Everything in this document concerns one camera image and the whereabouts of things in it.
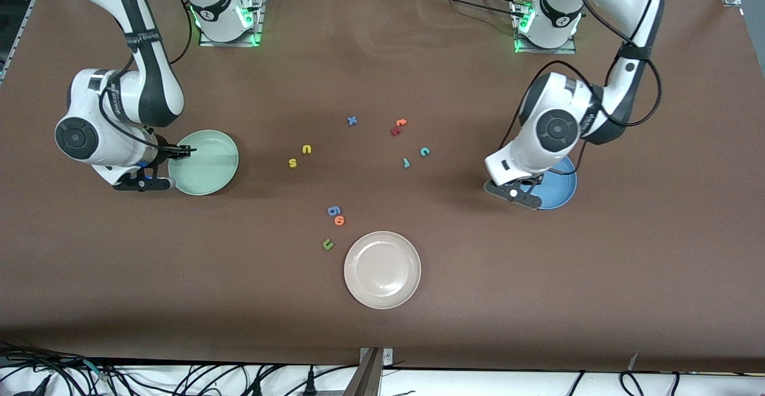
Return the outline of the brown table cover sheet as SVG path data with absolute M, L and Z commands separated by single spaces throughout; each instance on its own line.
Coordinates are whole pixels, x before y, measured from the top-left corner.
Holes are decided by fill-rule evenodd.
M 665 0 L 659 110 L 588 146 L 553 211 L 483 189 L 550 59 L 514 53 L 497 13 L 271 0 L 265 22 L 260 47 L 175 64 L 186 105 L 161 130 L 226 132 L 235 178 L 210 197 L 136 194 L 54 141 L 74 75 L 126 63 L 120 29 L 85 0 L 36 1 L 0 86 L 0 340 L 156 360 L 351 364 L 388 346 L 405 367 L 765 370 L 765 78 L 736 9 Z M 342 270 L 380 231 L 423 269 L 388 311 L 358 303 Z

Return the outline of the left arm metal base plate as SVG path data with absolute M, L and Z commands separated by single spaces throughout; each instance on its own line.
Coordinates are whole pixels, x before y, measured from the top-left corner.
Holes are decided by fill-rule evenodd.
M 534 0 L 512 0 L 509 2 L 513 19 L 513 36 L 517 53 L 549 55 L 573 55 L 576 53 L 574 34 L 581 15 L 574 16 L 564 27 L 556 27 L 543 13 L 536 10 Z

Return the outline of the blue plate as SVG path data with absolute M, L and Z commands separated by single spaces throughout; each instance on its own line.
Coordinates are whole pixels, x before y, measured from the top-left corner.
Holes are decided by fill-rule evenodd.
M 520 189 L 525 194 L 529 192 L 541 200 L 538 210 L 552 210 L 565 205 L 576 193 L 577 174 L 568 174 L 572 172 L 575 166 L 569 157 L 565 157 L 560 162 L 543 173 L 541 182 L 535 186 L 524 181 Z

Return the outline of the beige plate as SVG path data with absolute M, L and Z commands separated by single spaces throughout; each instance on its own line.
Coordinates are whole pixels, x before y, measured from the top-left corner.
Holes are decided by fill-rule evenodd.
M 417 249 L 403 235 L 371 232 L 353 243 L 344 260 L 344 281 L 358 303 L 388 311 L 410 300 L 421 281 Z

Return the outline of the light green plate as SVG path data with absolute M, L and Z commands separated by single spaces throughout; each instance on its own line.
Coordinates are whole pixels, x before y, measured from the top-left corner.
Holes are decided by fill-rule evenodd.
M 232 181 L 240 163 L 234 140 L 219 130 L 199 130 L 180 141 L 194 150 L 191 156 L 169 161 L 169 176 L 183 194 L 215 194 Z

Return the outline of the aluminium table edge bracket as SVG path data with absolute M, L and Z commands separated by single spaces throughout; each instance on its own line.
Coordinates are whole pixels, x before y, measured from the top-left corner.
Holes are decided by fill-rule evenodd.
M 393 365 L 393 348 L 360 349 L 360 364 L 342 396 L 380 396 L 382 373 Z

